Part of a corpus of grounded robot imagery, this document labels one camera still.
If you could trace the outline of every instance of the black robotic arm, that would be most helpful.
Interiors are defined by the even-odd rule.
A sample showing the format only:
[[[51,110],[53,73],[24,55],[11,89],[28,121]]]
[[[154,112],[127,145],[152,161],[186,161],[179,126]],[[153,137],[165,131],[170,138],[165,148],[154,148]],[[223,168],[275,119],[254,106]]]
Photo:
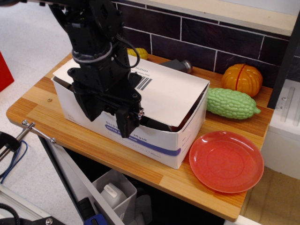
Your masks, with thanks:
[[[17,2],[0,0],[0,6]],[[75,98],[85,115],[91,121],[103,111],[116,115],[121,136],[129,137],[140,124],[143,108],[141,95],[128,79],[138,76],[131,74],[130,68],[138,64],[139,57],[136,64],[130,66],[129,43],[120,35],[121,11],[110,0],[36,2],[50,6],[70,38],[73,59],[80,68],[69,69],[68,75],[74,80]]]

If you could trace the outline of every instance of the toy pumpkin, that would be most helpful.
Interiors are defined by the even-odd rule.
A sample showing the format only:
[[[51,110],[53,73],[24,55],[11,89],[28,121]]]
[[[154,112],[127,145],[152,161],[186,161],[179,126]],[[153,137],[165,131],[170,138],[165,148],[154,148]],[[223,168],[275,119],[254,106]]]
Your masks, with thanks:
[[[221,82],[224,89],[237,90],[254,97],[263,84],[263,76],[255,67],[235,64],[225,71]]]

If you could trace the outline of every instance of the wooden tabletop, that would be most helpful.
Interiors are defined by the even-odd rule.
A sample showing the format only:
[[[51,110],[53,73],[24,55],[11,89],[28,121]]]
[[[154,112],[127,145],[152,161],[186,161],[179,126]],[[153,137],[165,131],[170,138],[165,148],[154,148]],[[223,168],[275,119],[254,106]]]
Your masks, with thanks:
[[[207,188],[193,174],[188,154],[181,167],[175,170],[66,120],[51,78],[53,72],[70,59],[71,55],[68,55],[8,109],[7,117],[12,123],[22,126],[25,119],[35,122],[37,129],[50,137],[55,137],[57,144],[61,146],[219,217],[229,221],[236,220],[246,191],[224,194]],[[167,61],[152,55],[148,60],[156,63]],[[210,80],[212,88],[221,87],[220,74],[194,68],[193,75]],[[212,131],[232,131],[247,137],[260,149],[273,114],[273,110],[267,108],[271,92],[270,88],[261,88],[260,93],[254,98],[261,113],[246,120],[227,119],[207,112],[206,121],[198,137]]]

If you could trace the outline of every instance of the blue object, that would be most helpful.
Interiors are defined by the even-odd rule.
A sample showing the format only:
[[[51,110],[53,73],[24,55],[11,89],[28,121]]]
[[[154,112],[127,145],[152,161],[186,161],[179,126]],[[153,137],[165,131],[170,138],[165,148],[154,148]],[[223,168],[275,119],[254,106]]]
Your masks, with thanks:
[[[88,218],[84,225],[107,225],[107,222],[102,214],[94,215],[91,218]]]
[[[5,171],[5,173],[4,173],[4,175],[3,175],[3,178],[2,178],[2,180],[1,180],[1,182],[0,182],[0,184],[3,184],[3,181],[4,181],[4,179],[8,176],[9,172],[14,168],[15,165],[17,165],[17,163],[23,158],[23,156],[24,156],[25,153],[27,152],[28,144],[27,144],[25,141],[21,140],[21,141],[20,141],[20,144],[22,144],[22,143],[24,143],[24,144],[26,145],[26,149],[25,149],[24,153],[20,156],[19,159],[17,159],[18,154],[19,154],[20,151],[21,151],[21,146],[20,146],[19,149],[18,149],[17,152],[16,152],[16,155],[13,157],[13,159],[12,159],[10,165],[8,166],[7,170]]]

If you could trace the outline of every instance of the white box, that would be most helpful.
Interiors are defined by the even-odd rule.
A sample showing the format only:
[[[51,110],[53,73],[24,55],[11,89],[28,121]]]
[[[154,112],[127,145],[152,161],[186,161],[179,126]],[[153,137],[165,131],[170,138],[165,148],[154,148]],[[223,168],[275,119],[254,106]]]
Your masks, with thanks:
[[[129,56],[131,64],[136,60]],[[55,71],[53,83],[67,120],[121,143],[156,161],[178,169],[205,120],[209,81],[146,60],[132,69],[152,79],[144,90],[137,90],[145,115],[151,119],[179,127],[187,114],[191,116],[178,132],[168,132],[140,125],[129,138],[121,138],[116,118],[102,112],[93,122],[83,113],[68,86],[73,82],[69,68],[79,67],[73,60]]]

